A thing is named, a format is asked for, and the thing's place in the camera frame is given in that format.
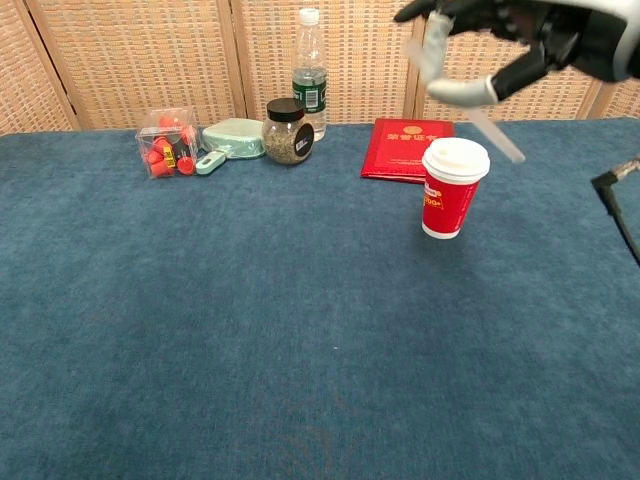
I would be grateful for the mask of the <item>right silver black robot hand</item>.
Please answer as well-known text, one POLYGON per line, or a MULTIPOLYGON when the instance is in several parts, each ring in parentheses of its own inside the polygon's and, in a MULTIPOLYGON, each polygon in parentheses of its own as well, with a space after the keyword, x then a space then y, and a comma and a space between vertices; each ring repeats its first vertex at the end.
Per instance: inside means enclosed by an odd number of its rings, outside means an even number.
POLYGON ((636 1, 411 1, 393 20, 427 19, 421 81, 434 100, 459 108, 496 105, 551 72, 571 66, 604 83, 639 75, 639 4, 636 1), (447 41, 487 32, 528 51, 474 81, 446 77, 447 41))

